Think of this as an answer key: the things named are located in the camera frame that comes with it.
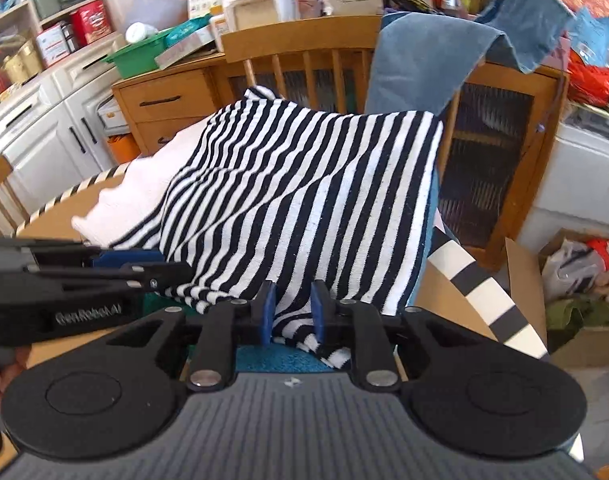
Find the green tray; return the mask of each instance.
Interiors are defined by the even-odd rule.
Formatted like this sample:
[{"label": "green tray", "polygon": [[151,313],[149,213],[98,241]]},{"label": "green tray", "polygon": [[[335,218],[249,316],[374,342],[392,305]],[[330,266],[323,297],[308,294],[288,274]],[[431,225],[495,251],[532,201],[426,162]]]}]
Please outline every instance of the green tray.
[{"label": "green tray", "polygon": [[158,32],[155,36],[127,45],[105,57],[107,63],[115,63],[123,79],[158,70],[155,57],[164,52],[164,38],[170,30]]}]

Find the human hand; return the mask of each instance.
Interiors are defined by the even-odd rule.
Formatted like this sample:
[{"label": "human hand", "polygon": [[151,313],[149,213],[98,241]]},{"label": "human hand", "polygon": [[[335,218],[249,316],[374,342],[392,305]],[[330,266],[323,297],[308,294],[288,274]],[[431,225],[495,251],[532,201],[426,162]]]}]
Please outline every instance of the human hand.
[{"label": "human hand", "polygon": [[27,369],[27,359],[30,351],[30,346],[16,348],[16,361],[5,366],[0,371],[0,402],[2,401],[2,394],[7,389],[7,386],[9,386],[9,383]]}]

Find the circular pad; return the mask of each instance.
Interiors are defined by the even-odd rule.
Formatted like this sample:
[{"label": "circular pad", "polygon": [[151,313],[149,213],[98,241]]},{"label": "circular pad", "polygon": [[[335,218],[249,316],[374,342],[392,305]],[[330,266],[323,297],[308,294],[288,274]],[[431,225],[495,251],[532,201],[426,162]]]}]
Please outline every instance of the circular pad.
[{"label": "circular pad", "polygon": [[120,399],[120,383],[107,374],[75,372],[56,380],[46,391],[46,401],[65,415],[93,415]]},{"label": "circular pad", "polygon": [[148,442],[176,408],[167,375],[140,349],[71,352],[18,376],[2,398],[2,420],[21,449],[90,460]]},{"label": "circular pad", "polygon": [[447,446],[515,460],[563,448],[577,434],[587,403],[559,368],[497,345],[442,350],[410,383],[409,403]]}]

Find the chair backrest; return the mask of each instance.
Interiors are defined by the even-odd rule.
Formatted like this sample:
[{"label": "chair backrest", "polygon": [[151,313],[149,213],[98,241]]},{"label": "chair backrest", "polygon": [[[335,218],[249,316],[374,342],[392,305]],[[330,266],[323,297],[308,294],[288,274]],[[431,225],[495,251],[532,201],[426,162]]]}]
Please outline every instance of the chair backrest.
[{"label": "chair backrest", "polygon": [[380,16],[331,16],[313,20],[299,20],[248,28],[225,34],[222,37],[227,63],[242,61],[247,84],[256,84],[256,73],[253,61],[260,57],[270,57],[276,86],[282,97],[289,99],[284,82],[284,67],[281,56],[300,54],[304,75],[307,82],[309,107],[318,108],[315,76],[313,71],[321,68],[317,62],[322,56],[328,56],[333,70],[333,85],[336,96],[336,107],[339,113],[347,113],[347,101],[343,67],[347,60],[342,53],[358,54],[355,72],[358,111],[362,112],[367,97],[371,57],[376,48],[380,31]]},{"label": "chair backrest", "polygon": [[[3,190],[5,192],[5,194],[11,199],[14,206],[18,209],[18,212],[20,213],[22,218],[24,218],[25,221],[28,221],[29,214],[28,214],[27,210],[22,205],[22,203],[18,199],[18,196],[14,192],[13,188],[9,185],[9,183],[7,181],[8,177],[11,173],[13,173],[13,167],[11,166],[11,164],[9,163],[9,161],[7,160],[7,158],[4,155],[0,155],[0,189]],[[11,213],[9,213],[9,210],[7,209],[7,207],[2,203],[1,199],[0,199],[0,212],[2,213],[2,216],[4,216],[4,219],[9,223],[9,225],[15,231],[15,229],[18,228],[18,224],[13,219],[13,216],[11,215]],[[2,234],[3,234],[2,229],[0,228],[0,236],[2,236]]]}]

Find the white towel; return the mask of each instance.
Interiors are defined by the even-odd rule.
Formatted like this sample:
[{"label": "white towel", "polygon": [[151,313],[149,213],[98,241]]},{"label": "white towel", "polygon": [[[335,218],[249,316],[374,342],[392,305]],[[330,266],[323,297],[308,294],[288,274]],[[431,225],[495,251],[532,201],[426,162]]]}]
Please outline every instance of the white towel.
[{"label": "white towel", "polygon": [[92,244],[108,247],[158,205],[171,179],[194,152],[208,118],[177,133],[162,150],[134,160],[118,187],[104,189],[96,206],[72,227]]}]

